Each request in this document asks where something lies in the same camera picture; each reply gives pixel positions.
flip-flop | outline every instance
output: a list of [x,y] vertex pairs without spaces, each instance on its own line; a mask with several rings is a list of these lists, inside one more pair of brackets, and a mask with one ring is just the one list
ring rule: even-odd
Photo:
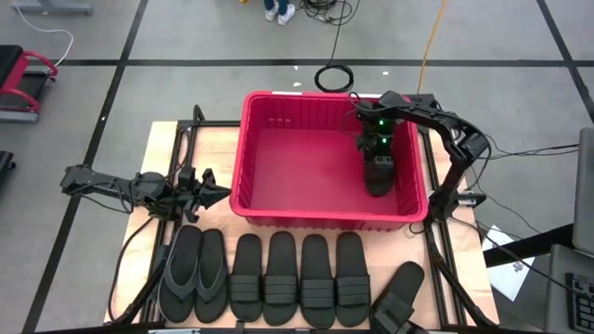
[[194,225],[181,226],[175,235],[157,291],[161,313],[173,323],[183,322],[192,312],[201,239],[202,233]]
[[208,324],[221,316],[229,302],[225,240],[221,231],[210,229],[202,233],[202,254],[194,311],[198,320]]

black sandal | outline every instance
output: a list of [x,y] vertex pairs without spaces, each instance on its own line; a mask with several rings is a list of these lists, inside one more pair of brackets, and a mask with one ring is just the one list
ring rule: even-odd
[[202,233],[202,254],[205,256],[198,264],[198,296],[194,311],[198,320],[208,324],[223,314],[229,302],[225,240],[221,231],[210,229]]
[[354,232],[344,232],[336,241],[336,317],[351,328],[365,321],[371,306],[371,288],[363,242]]
[[229,278],[233,315],[244,322],[258,320],[262,313],[262,241],[258,236],[239,238]]
[[297,253],[288,232],[270,238],[264,278],[264,321],[270,326],[286,324],[297,312]]
[[409,328],[408,319],[415,310],[412,303],[419,292],[425,273],[413,262],[403,263],[380,293],[369,312],[369,326],[373,333],[395,334],[402,327]]
[[307,236],[301,253],[301,313],[309,325],[328,329],[334,325],[334,279],[328,243],[320,235]]
[[194,306],[201,237],[201,231],[194,225],[183,225],[177,230],[159,283],[159,308],[165,319],[173,323],[186,320]]

blue jeans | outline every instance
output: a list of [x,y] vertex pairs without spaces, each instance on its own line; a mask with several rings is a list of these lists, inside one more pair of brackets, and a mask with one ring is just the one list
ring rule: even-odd
[[[289,3],[289,0],[278,0],[278,14],[279,15],[287,14],[287,4],[288,3]],[[270,9],[274,8],[275,1],[274,0],[264,0],[264,7],[266,8],[266,10],[270,10]]]

white paper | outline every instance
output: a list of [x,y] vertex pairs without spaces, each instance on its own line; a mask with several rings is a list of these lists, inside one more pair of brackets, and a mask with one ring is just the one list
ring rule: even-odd
[[[501,230],[495,225],[491,227],[487,233],[487,236],[492,238],[493,241],[495,241],[500,246],[513,241],[510,236],[501,232]],[[495,245],[493,245],[493,242],[491,242],[489,239],[485,238],[483,240],[483,251],[490,250],[493,247],[495,247]],[[523,260],[529,265],[532,265],[532,262],[535,260],[535,258],[531,257]],[[513,302],[518,296],[518,292],[520,291],[520,288],[522,287],[522,284],[526,279],[530,269],[521,262],[515,262],[491,267],[488,268],[487,271],[489,274],[489,280],[491,281],[491,286]]]

yellow cable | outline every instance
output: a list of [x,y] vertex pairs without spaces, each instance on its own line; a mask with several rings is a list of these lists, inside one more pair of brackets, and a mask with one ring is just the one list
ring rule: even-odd
[[444,14],[444,9],[446,9],[447,0],[442,0],[442,6],[439,8],[439,13],[437,13],[437,19],[433,24],[433,29],[431,30],[431,36],[429,37],[429,42],[427,43],[427,47],[425,47],[425,55],[423,56],[423,62],[420,64],[420,76],[419,76],[419,84],[417,85],[417,94],[420,94],[420,86],[423,83],[423,76],[425,75],[425,63],[427,62],[427,56],[429,55],[429,50],[431,49],[431,44],[433,43],[433,38],[435,37],[435,33],[437,32],[437,27],[439,27],[439,22],[442,20],[442,15]]

